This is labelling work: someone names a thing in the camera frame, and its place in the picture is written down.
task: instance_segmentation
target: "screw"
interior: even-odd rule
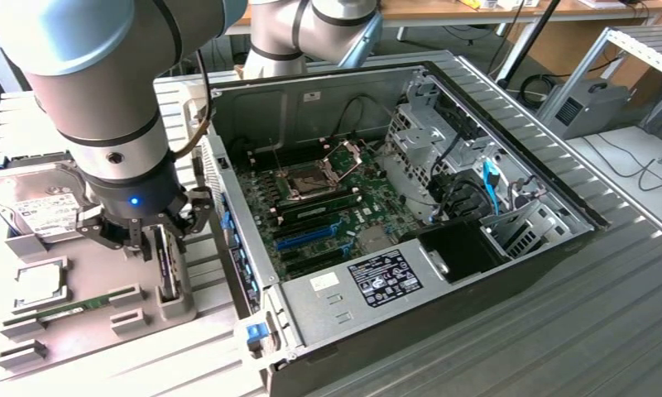
[[[124,160],[124,156],[121,153],[113,151],[105,155],[105,159],[110,162],[110,164],[120,164]]]

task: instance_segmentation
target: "motherboard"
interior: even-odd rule
[[[327,147],[320,159],[236,170],[283,280],[392,246],[422,226],[379,167],[383,155],[364,142]]]

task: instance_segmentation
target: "gray electrical box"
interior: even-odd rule
[[[562,90],[563,84],[554,87],[540,109]],[[627,88],[613,85],[605,79],[585,79],[571,90],[570,96],[551,120],[544,125],[562,139],[594,134],[602,130],[627,103]]]

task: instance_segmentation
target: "blue pcie slot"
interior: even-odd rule
[[[276,250],[277,251],[287,250],[289,248],[295,248],[321,238],[335,236],[335,233],[339,231],[340,222],[341,221],[333,223],[329,226],[315,229],[311,232],[305,232],[296,237],[284,238],[279,242],[275,242]]]

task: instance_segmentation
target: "hard drive label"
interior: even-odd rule
[[[78,202],[72,194],[21,201],[14,204],[14,208],[38,237],[50,237],[73,231]]]
[[[348,271],[372,308],[423,288],[399,250],[349,265]]]

